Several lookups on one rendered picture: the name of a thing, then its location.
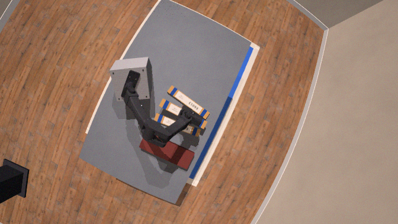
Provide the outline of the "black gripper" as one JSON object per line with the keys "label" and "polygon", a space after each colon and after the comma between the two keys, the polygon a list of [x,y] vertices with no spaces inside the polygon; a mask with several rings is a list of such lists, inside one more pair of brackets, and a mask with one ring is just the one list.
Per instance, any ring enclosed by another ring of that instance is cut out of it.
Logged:
{"label": "black gripper", "polygon": [[179,112],[179,114],[178,114],[178,116],[177,116],[176,119],[178,119],[178,118],[181,116],[181,113],[182,113],[183,110],[190,110],[190,111],[192,111],[191,108],[189,108],[189,107],[183,105],[183,106],[182,106],[182,109],[180,110],[180,112]]}

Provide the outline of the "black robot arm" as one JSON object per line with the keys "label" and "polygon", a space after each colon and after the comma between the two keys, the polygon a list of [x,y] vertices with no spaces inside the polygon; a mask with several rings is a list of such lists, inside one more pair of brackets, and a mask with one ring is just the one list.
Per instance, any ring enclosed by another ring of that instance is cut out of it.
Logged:
{"label": "black robot arm", "polygon": [[138,98],[139,95],[135,91],[139,76],[140,73],[132,70],[129,71],[121,97],[124,98],[125,104],[131,109],[137,119],[145,141],[164,148],[172,137],[186,129],[189,124],[196,126],[201,124],[203,116],[196,113],[193,114],[190,110],[183,110],[180,118],[166,128],[161,126],[157,121],[152,120],[142,107]]}

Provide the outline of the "white electrode pack with blue and orange bands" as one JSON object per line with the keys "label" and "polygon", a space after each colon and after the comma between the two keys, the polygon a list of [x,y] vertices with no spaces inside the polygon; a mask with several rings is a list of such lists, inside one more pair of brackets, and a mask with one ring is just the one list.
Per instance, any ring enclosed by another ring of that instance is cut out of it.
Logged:
{"label": "white electrode pack with blue and orange bands", "polygon": [[[174,119],[171,119],[169,117],[163,116],[163,115],[158,114],[158,113],[156,113],[156,116],[155,116],[154,120],[159,122],[159,123],[165,124],[167,126],[171,125],[172,123],[174,123],[176,121]],[[187,128],[182,130],[182,131],[198,137],[199,134],[200,134],[201,129],[198,129],[196,127],[192,127],[192,126],[188,125]]]}

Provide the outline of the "white welding electrode pack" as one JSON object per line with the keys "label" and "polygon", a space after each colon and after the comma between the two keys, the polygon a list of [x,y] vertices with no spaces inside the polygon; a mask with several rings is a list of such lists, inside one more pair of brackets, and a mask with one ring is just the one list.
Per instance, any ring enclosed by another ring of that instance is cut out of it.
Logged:
{"label": "white welding electrode pack", "polygon": [[196,102],[194,102],[192,99],[187,97],[185,94],[183,94],[181,91],[179,91],[175,87],[171,86],[167,92],[170,93],[177,100],[179,100],[180,102],[185,104],[187,107],[191,108],[197,114],[199,114],[200,116],[203,116],[204,119],[206,119],[207,116],[210,114],[207,110],[202,108],[200,105],[198,105]]}

